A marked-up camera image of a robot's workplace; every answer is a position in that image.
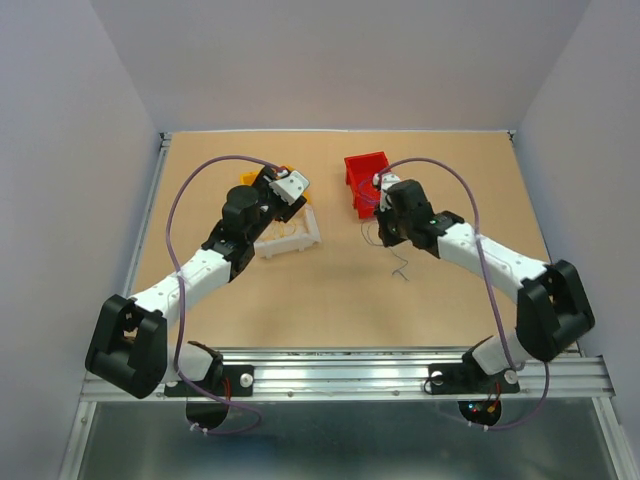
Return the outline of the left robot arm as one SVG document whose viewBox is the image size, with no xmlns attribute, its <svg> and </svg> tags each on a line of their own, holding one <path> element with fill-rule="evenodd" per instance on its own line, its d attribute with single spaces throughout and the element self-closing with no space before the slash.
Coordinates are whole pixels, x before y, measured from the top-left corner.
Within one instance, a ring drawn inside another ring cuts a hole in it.
<svg viewBox="0 0 640 480">
<path fill-rule="evenodd" d="M 304 207 L 308 186 L 297 170 L 265 166 L 252 184 L 232 188 L 221 219 L 176 272 L 131 297 L 114 294 L 103 303 L 86 370 L 138 399 L 186 379 L 199 393 L 215 392 L 222 384 L 220 354 L 198 342 L 172 346 L 169 330 L 185 325 L 189 308 L 245 270 L 267 227 Z"/>
</svg>

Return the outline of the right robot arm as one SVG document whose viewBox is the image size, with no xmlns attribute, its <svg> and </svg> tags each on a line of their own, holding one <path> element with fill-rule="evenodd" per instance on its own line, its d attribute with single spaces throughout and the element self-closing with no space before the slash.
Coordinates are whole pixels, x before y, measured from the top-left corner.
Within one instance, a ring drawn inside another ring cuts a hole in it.
<svg viewBox="0 0 640 480">
<path fill-rule="evenodd" d="M 500 330 L 467 351 L 460 364 L 441 374 L 443 385 L 482 390 L 496 375 L 528 360 L 550 362 L 595 325 L 576 267 L 519 254 L 474 230 L 450 211 L 434 212 L 415 180 L 376 175 L 380 201 L 374 211 L 386 247 L 409 242 L 488 281 L 516 306 L 511 333 Z"/>
</svg>

